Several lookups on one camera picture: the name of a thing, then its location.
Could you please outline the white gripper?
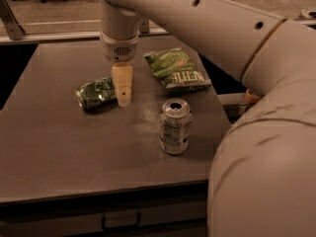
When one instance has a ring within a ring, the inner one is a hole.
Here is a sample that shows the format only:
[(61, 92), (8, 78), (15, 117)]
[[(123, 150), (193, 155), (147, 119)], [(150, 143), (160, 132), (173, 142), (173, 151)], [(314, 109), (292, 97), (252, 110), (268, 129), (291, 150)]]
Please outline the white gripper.
[(116, 62), (111, 69), (115, 93), (120, 107), (127, 107), (131, 102), (133, 68), (128, 61), (135, 57), (138, 36), (132, 39), (112, 39), (101, 33), (100, 41), (105, 58)]

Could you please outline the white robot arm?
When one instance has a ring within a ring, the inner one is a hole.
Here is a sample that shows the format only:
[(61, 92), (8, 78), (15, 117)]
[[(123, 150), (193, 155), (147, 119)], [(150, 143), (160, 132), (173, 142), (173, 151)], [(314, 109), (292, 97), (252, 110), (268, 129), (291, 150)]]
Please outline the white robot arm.
[(209, 237), (316, 237), (316, 31), (231, 0), (103, 0), (102, 35), (138, 13), (241, 82), (252, 108), (212, 162)]

